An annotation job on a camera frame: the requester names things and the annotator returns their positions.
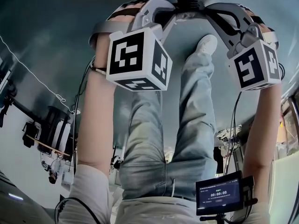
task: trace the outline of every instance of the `shoe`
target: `shoe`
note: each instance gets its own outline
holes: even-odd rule
[[[194,53],[206,53],[211,56],[216,51],[217,43],[216,36],[212,34],[206,35],[198,42]]]

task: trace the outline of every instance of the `shirt sleeve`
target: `shirt sleeve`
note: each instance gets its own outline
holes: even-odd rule
[[[108,178],[101,171],[88,165],[78,165],[69,197],[83,201],[95,214],[101,224],[109,224],[112,210],[112,196]],[[60,224],[94,224],[90,213],[79,202],[69,200],[59,215]]]
[[[246,208],[235,211],[232,221],[242,221],[246,214]],[[252,210],[248,218],[243,224],[270,224],[270,214],[268,203],[257,203],[252,206]]]

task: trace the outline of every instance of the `person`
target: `person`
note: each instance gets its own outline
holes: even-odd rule
[[[142,3],[126,8],[141,7]],[[131,22],[133,16],[112,20]],[[263,32],[268,28],[261,24]],[[108,34],[97,39],[95,66],[106,67]],[[165,163],[161,123],[161,93],[134,92],[129,137],[120,181],[124,189],[116,224],[199,223],[196,216],[197,181],[215,177],[213,159],[215,120],[211,99],[214,66],[211,56],[217,39],[204,36],[182,69],[179,130],[173,159]],[[109,165],[113,155],[113,107],[115,85],[97,72],[90,72],[84,112],[78,135],[78,167],[70,196],[83,201],[101,224],[110,223],[112,196]],[[255,180],[252,208],[245,224],[270,223],[268,183],[280,115],[281,85],[260,91],[243,163],[243,177]],[[245,210],[235,212],[241,220]],[[95,223],[79,203],[68,201],[60,214],[62,224]]]

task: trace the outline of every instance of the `leg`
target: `leg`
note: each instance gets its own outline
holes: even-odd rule
[[[159,92],[133,94],[129,137],[120,168],[124,199],[160,196],[165,191],[160,98]]]
[[[175,196],[194,201],[195,182],[214,178],[217,167],[210,82],[214,71],[211,54],[216,46],[216,37],[205,36],[182,70],[177,145],[167,167],[167,194],[171,183],[168,177],[175,178]]]

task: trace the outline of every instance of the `floor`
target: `floor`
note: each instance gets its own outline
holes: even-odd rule
[[[0,35],[11,50],[51,90],[62,95],[66,105],[71,106],[85,66],[94,54],[87,43],[94,23],[106,19],[126,1],[130,0],[0,0]],[[214,1],[242,3],[276,30],[280,42],[278,57],[286,70],[284,92],[294,90],[298,85],[299,13],[296,8],[299,0]],[[198,40],[209,33],[218,37],[206,20],[178,22],[164,44],[174,62],[168,91],[163,93],[165,149],[173,149],[176,142],[180,70]],[[0,56],[1,51],[3,44],[0,44]],[[218,130],[229,126],[238,94],[224,67],[226,52],[227,48],[219,39],[213,56],[215,72],[212,77]],[[64,108],[18,63],[15,63],[11,80],[18,89],[16,100],[35,115],[45,117],[48,105]],[[115,93],[114,144],[118,146],[122,146],[126,139],[131,95],[121,88]],[[257,91],[242,94],[236,115],[238,124],[255,113],[257,100]]]

